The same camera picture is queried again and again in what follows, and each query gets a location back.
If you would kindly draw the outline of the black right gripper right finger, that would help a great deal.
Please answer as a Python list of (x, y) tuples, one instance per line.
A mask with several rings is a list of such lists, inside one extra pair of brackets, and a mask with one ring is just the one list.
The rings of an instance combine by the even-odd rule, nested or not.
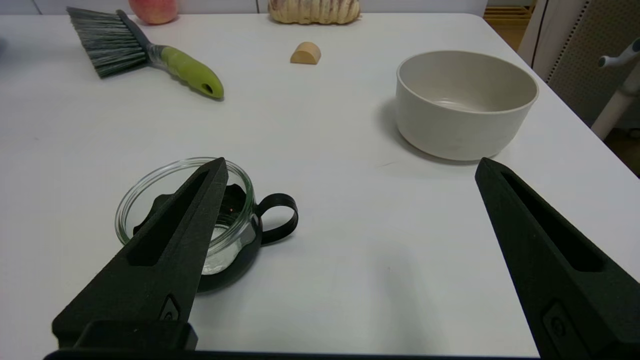
[(637, 360), (639, 282), (507, 166), (474, 178), (540, 357)]

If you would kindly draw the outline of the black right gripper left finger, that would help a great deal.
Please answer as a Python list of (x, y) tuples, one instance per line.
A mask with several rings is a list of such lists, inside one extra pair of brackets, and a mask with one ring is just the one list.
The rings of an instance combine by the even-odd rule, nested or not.
[(194, 350), (188, 319), (227, 186), (200, 166), (52, 322), (60, 349)]

